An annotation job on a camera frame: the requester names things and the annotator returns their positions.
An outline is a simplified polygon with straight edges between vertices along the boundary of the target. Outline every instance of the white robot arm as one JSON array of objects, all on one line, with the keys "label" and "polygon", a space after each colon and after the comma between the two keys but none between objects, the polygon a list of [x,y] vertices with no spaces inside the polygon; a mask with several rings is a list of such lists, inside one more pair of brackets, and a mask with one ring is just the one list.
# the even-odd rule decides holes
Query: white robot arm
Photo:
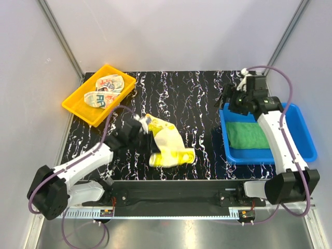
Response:
[{"label": "white robot arm", "polygon": [[50,169],[46,165],[39,168],[27,198],[48,219],[59,216],[67,207],[94,201],[102,204],[110,201],[110,181],[77,182],[102,165],[112,162],[114,153],[121,149],[144,148],[145,151],[158,152],[154,137],[148,132],[149,118],[137,118],[124,123],[102,144],[75,159]]},{"label": "white robot arm", "polygon": [[301,171],[309,194],[316,187],[320,176],[317,170],[309,170],[297,150],[288,130],[286,119],[281,119],[284,108],[277,97],[268,96],[266,77],[241,71],[243,79],[238,86],[226,85],[217,106],[241,115],[251,113],[269,142],[275,161],[276,176],[268,181],[247,181],[242,197],[267,199],[272,204],[303,201],[306,199]]}]

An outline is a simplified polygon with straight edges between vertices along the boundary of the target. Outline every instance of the table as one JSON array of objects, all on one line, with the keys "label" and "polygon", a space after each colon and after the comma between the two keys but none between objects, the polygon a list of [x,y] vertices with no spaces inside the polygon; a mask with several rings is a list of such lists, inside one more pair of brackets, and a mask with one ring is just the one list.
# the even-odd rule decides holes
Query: table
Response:
[{"label": "table", "polygon": [[[87,73],[85,80],[93,73]],[[137,79],[135,89],[122,101],[139,115],[153,116],[174,123],[185,145],[196,149],[193,164],[169,169],[148,166],[149,155],[135,150],[120,154],[85,179],[114,180],[178,180],[178,179],[236,179],[271,178],[273,165],[234,165],[226,161],[220,119],[215,102],[223,86],[240,82],[239,71],[196,72],[128,72]],[[111,119],[115,125],[131,118],[128,111],[117,110]],[[104,129],[90,127],[74,117],[67,138],[62,163],[66,163],[94,146]]]}]

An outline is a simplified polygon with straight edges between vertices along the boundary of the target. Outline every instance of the metal frame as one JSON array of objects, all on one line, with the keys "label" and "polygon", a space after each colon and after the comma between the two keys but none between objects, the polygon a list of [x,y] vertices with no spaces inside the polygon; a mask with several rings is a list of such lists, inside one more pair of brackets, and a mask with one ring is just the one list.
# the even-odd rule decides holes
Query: metal frame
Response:
[{"label": "metal frame", "polygon": [[66,53],[69,61],[71,62],[75,72],[77,73],[78,77],[80,80],[82,80],[84,78],[84,73],[80,67],[80,65],[78,64],[71,48],[69,47],[66,38],[64,37],[60,26],[56,20],[56,18],[54,17],[54,14],[50,8],[50,6],[48,5],[46,0],[37,0],[37,2],[39,3],[41,10],[43,11],[43,13],[45,14],[47,21],[49,22],[51,28],[53,29],[57,39],[59,40],[64,52]]},{"label": "metal frame", "polygon": [[[294,28],[296,27],[297,23],[299,22],[300,18],[302,17],[304,11],[306,10],[308,4],[310,3],[311,0],[301,0],[301,3],[297,7],[292,19],[290,20],[284,34],[282,35],[277,47],[275,48],[267,66],[273,66],[279,57],[281,51],[283,50],[284,46],[286,45],[289,37],[291,36]],[[269,69],[265,69],[262,74],[268,75],[269,74]]]},{"label": "metal frame", "polygon": [[329,246],[324,230],[322,229],[321,221],[318,219],[317,210],[310,210],[305,216],[305,220],[314,248],[328,249]]},{"label": "metal frame", "polygon": [[[72,124],[72,120],[73,120],[74,115],[73,114],[69,114],[67,122],[66,122],[66,130],[62,136],[61,139],[61,146],[59,148],[59,151],[57,153],[57,157],[56,157],[56,161],[54,162],[54,166],[56,165],[60,165],[61,164],[61,160],[62,160],[62,156],[64,153],[64,149],[65,149],[65,145],[66,145],[66,141],[69,135],[69,131],[70,131],[70,127]],[[30,229],[27,233],[27,238],[25,240],[25,244],[24,244],[24,249],[35,249],[37,247],[37,243],[38,243],[38,239],[39,239],[39,235],[42,231],[42,227],[43,227],[43,223],[44,223],[44,216],[41,214],[38,215],[32,215],[33,218],[31,220],[31,226]]]}]

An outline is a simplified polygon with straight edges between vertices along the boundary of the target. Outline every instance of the gray wall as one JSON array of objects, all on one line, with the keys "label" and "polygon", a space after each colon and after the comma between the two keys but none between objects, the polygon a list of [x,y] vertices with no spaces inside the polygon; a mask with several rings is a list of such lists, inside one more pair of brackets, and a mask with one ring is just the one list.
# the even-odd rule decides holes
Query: gray wall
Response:
[{"label": "gray wall", "polygon": [[300,0],[48,0],[83,71],[268,63]]},{"label": "gray wall", "polygon": [[54,166],[78,78],[37,1],[0,2],[0,247],[23,247],[26,193],[36,170]]},{"label": "gray wall", "polygon": [[[294,83],[294,100],[306,119],[318,152],[309,167],[321,181],[313,196],[329,244],[332,245],[332,2],[312,0],[275,66]],[[276,73],[268,77],[273,95],[286,101],[287,83]]]}]

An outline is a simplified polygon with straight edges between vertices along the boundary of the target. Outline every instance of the purple cable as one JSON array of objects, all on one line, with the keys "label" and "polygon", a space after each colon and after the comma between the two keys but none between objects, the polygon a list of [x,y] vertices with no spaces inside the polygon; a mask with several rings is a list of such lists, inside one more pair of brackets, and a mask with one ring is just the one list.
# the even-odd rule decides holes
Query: purple cable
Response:
[{"label": "purple cable", "polygon": [[296,166],[296,168],[297,168],[297,170],[298,170],[298,172],[299,172],[299,174],[301,176],[301,179],[302,179],[302,182],[303,182],[303,186],[305,188],[307,206],[306,206],[305,211],[303,213],[301,213],[301,214],[294,213],[288,207],[286,207],[285,204],[281,204],[281,206],[283,208],[285,208],[289,213],[293,214],[294,216],[303,217],[303,216],[306,216],[307,213],[310,210],[310,192],[309,192],[309,187],[308,187],[308,184],[307,184],[307,181],[306,181],[306,177],[303,174],[302,169],[301,169],[299,163],[296,162],[296,160],[295,160],[296,159],[295,153],[294,153],[294,151],[293,151],[293,149],[291,147],[291,144],[290,144],[290,142],[288,140],[286,132],[283,129],[283,119],[284,119],[284,116],[285,116],[285,114],[286,114],[286,112],[287,112],[287,110],[288,110],[288,108],[289,108],[289,106],[291,104],[292,97],[293,97],[293,84],[292,84],[292,81],[290,80],[290,78],[288,78],[287,75],[285,75],[281,70],[279,70],[279,69],[277,69],[277,68],[275,68],[273,66],[252,66],[252,67],[247,68],[247,70],[249,71],[249,70],[253,70],[253,69],[257,69],[257,68],[267,68],[267,69],[271,69],[271,70],[274,70],[274,71],[278,72],[279,74],[281,74],[286,79],[286,81],[287,81],[287,83],[289,85],[289,96],[288,96],[287,104],[286,104],[286,107],[284,108],[284,111],[282,112],[282,114],[280,116],[279,124],[280,124],[281,133],[282,133],[282,135],[283,135],[283,137],[285,139],[285,142],[286,142],[287,148],[289,150],[289,153],[292,156],[292,159],[295,162],[295,166]]},{"label": "purple cable", "polygon": [[134,111],[131,110],[130,108],[124,106],[124,105],[118,105],[116,107],[114,107],[111,112],[108,114],[107,116],[107,119],[106,119],[106,123],[105,123],[105,128],[104,128],[104,132],[103,132],[103,136],[100,140],[100,143],[98,145],[98,147],[92,152],[92,153],[89,153],[87,155],[85,155],[84,157],[80,158],[79,160],[73,162],[72,164],[68,165],[66,167],[66,169],[61,169],[57,172],[55,172],[54,174],[52,174],[51,176],[49,176],[48,178],[46,178],[45,180],[43,180],[36,188],[35,190],[32,192],[30,198],[29,198],[29,203],[28,203],[28,208],[29,208],[29,211],[33,214],[40,214],[40,212],[38,211],[34,211],[33,208],[32,208],[32,201],[33,199],[35,198],[37,192],[41,189],[41,187],[43,187],[49,180],[51,180],[52,178],[56,177],[57,175],[61,174],[62,172],[66,171],[66,170],[69,170],[70,168],[72,168],[73,166],[79,164],[80,162],[82,162],[83,160],[87,159],[88,157],[90,157],[93,153],[96,153],[100,147],[102,146],[103,142],[105,141],[106,139],[106,136],[107,136],[107,130],[108,130],[108,125],[109,125],[109,121],[110,121],[110,117],[112,116],[113,112],[118,109],[118,108],[123,108],[123,109],[126,109],[128,110],[129,112],[131,112],[132,114],[135,115]]},{"label": "purple cable", "polygon": [[[271,219],[273,219],[274,217],[275,217],[275,215],[276,215],[276,213],[278,212],[278,209],[279,209],[279,204],[276,206],[276,208],[275,208],[275,210],[273,211],[273,213],[270,215],[270,217],[268,217],[268,218],[266,218],[266,219],[264,219],[264,220],[261,220],[261,221],[259,221],[259,222],[254,222],[254,223],[243,223],[243,225],[259,225],[259,224],[264,224],[264,223],[266,223],[266,222],[268,222],[268,221],[270,221]],[[215,222],[217,222],[217,223],[221,223],[221,224],[225,224],[225,225],[241,225],[242,226],[242,224],[241,223],[231,223],[231,222],[225,222],[225,221],[223,221],[223,220],[216,220]]]},{"label": "purple cable", "polygon": [[[89,225],[89,224],[91,224],[91,223],[92,223],[92,221],[89,221],[89,222],[86,222],[86,223],[80,225],[80,226],[77,227],[77,228],[74,228],[74,231],[72,231],[72,232],[69,233],[69,234],[66,234],[66,238],[68,239],[70,236],[72,236],[73,234],[75,234],[78,230],[80,230],[81,228],[83,228],[83,227],[85,227],[85,226],[87,226],[87,225]],[[63,236],[61,235],[61,238],[60,238],[60,239],[56,239],[56,238],[54,238],[54,237],[53,237],[53,239],[54,239],[55,241],[60,242],[60,241],[63,241]]]},{"label": "purple cable", "polygon": [[[81,248],[79,248],[79,247],[76,247],[76,246],[72,245],[72,244],[68,241],[68,239],[67,239],[67,237],[66,237],[66,235],[65,235],[65,233],[64,233],[64,220],[65,220],[65,216],[67,215],[68,210],[69,210],[69,208],[67,208],[67,209],[64,211],[64,213],[63,213],[63,217],[62,217],[62,220],[61,220],[61,232],[62,232],[62,237],[63,237],[64,242],[66,242],[66,244],[67,244],[70,248],[81,249]],[[103,241],[104,241],[104,239],[105,239],[107,227],[106,227],[105,224],[103,224],[103,223],[100,223],[100,224],[103,225],[103,228],[104,228],[104,234],[103,234],[103,236],[102,236],[100,242],[98,242],[97,245],[91,247],[90,249],[97,249],[97,248],[103,243]]]},{"label": "purple cable", "polygon": [[[56,177],[57,175],[61,174],[62,172],[64,172],[64,171],[66,171],[66,170],[72,168],[73,166],[79,164],[80,162],[82,162],[83,160],[87,159],[88,157],[90,157],[91,155],[93,155],[94,153],[96,153],[96,152],[100,149],[100,147],[102,146],[102,144],[103,144],[103,142],[105,141],[106,136],[107,136],[107,131],[108,131],[108,125],[109,125],[109,122],[110,122],[110,117],[112,116],[113,112],[114,112],[116,109],[118,109],[118,108],[126,109],[126,110],[128,110],[129,112],[131,112],[132,114],[135,115],[135,112],[134,112],[133,110],[131,110],[130,108],[128,108],[128,107],[126,107],[126,106],[124,106],[124,105],[118,105],[118,106],[114,107],[114,108],[111,110],[111,112],[108,114],[108,116],[107,116],[106,123],[105,123],[105,128],[104,128],[104,131],[103,131],[103,135],[102,135],[102,138],[101,138],[101,140],[100,140],[100,143],[99,143],[98,147],[97,147],[92,153],[89,153],[89,154],[83,156],[83,157],[80,158],[79,160],[77,160],[77,161],[73,162],[72,164],[68,165],[65,169],[61,169],[61,170],[55,172],[54,174],[52,174],[51,176],[49,176],[48,178],[46,178],[45,180],[43,180],[43,181],[42,181],[42,182],[41,182],[41,183],[35,188],[35,190],[32,192],[32,194],[31,194],[31,196],[30,196],[30,198],[29,198],[29,203],[28,203],[28,208],[29,208],[29,211],[30,211],[31,213],[33,213],[33,214],[40,214],[40,212],[38,212],[38,211],[34,211],[34,210],[33,210],[33,208],[32,208],[32,201],[33,201],[34,197],[36,196],[37,192],[38,192],[38,191],[39,191],[39,190],[40,190],[40,189],[41,189],[41,188],[42,188],[42,187],[43,187],[48,181],[50,181],[51,179],[53,179],[53,178]],[[67,214],[68,209],[65,211],[65,213],[64,213],[64,215],[63,215],[63,219],[62,219],[62,224],[61,224],[62,237],[63,237],[63,240],[66,242],[67,245],[69,245],[70,247],[75,248],[75,249],[80,249],[80,248],[78,248],[78,247],[74,247],[73,245],[71,245],[71,244],[69,243],[69,241],[67,240],[66,235],[65,235],[65,233],[64,233],[64,217],[65,217],[65,215]],[[104,240],[104,238],[105,238],[107,227],[106,227],[104,224],[103,224],[103,227],[104,227],[104,235],[103,235],[103,237],[102,237],[102,240],[101,240],[96,246],[94,246],[93,248],[97,248],[97,247],[103,242],[103,240]]]}]

